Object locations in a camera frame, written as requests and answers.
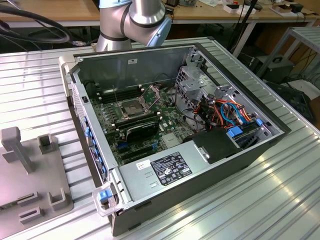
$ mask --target sticker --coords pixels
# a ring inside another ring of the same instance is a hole
[[[141,162],[138,162],[135,164],[136,167],[138,168],[138,170],[142,170],[142,169],[145,169],[147,167],[150,167],[150,160],[147,159],[147,160],[144,160],[144,161],[141,161]]]
[[[137,62],[138,62],[138,58],[128,60],[128,64],[136,64]]]
[[[173,182],[192,174],[188,164],[178,151],[151,162],[151,167],[163,186],[172,184]]]

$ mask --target blue clip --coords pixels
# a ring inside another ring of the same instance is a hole
[[[228,131],[228,134],[230,135],[230,137],[235,137],[239,134],[242,134],[243,131],[240,129],[240,127],[238,126],[235,126],[235,127],[232,127],[232,128],[229,128],[229,131]]]
[[[111,189],[108,188],[107,190],[101,191],[99,192],[99,196],[100,196],[100,202],[106,202],[109,198],[112,197],[112,192]]]
[[[256,122],[256,124],[258,124],[258,125],[259,125],[259,127],[261,127],[261,126],[262,126],[262,124],[264,124],[264,123],[262,122],[262,120],[261,120],[261,119],[259,119],[259,118],[257,118],[257,119],[255,120],[255,122]]]
[[[158,147],[158,142],[152,144],[152,150],[156,150]]]
[[[90,129],[89,129],[89,127],[87,126],[86,129],[85,129],[85,132],[84,132],[84,135],[85,135],[86,137],[88,137],[89,131],[90,131]]]

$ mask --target transparent handle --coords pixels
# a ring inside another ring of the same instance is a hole
[[[92,197],[93,197],[93,201],[95,204],[95,208],[98,212],[98,214],[102,217],[105,216],[109,216],[113,213],[115,213],[116,211],[119,211],[123,208],[122,203],[118,203],[117,205],[113,206],[113,207],[109,207],[109,208],[105,208],[105,205],[101,204],[100,202],[100,192],[105,191],[107,189],[110,189],[111,187],[111,182],[106,182],[105,184],[103,184],[100,187],[97,187],[95,190],[93,190],[92,192]]]

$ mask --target motherboard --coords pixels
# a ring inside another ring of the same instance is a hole
[[[99,93],[91,100],[120,166],[177,146],[195,133],[177,111],[170,90],[160,84],[140,85]]]

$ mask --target blue cable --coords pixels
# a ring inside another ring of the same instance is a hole
[[[221,115],[223,117],[224,120],[226,120],[227,122],[231,123],[233,126],[235,126],[235,123],[233,121],[231,121],[230,119],[226,118],[225,114],[224,114],[224,104],[222,104],[221,108],[220,108],[220,112]]]
[[[227,105],[230,105],[231,107],[233,107],[234,110],[235,110],[235,112],[236,112],[236,114],[237,114],[237,115],[239,116],[239,118],[241,119],[241,121],[242,121],[243,123],[248,123],[248,121],[240,114],[240,112],[239,112],[238,108],[236,107],[236,105],[234,105],[234,104],[231,103],[231,102],[226,102],[226,103],[224,103],[224,104],[227,104]],[[226,116],[225,116],[225,114],[224,114],[224,109],[223,109],[224,104],[222,104],[222,106],[221,106],[221,108],[220,108],[221,115],[222,115],[222,117],[223,117],[226,121],[232,123],[232,125],[235,126],[235,123],[234,123],[233,121],[231,121],[230,119],[227,119],[227,118],[226,118]]]

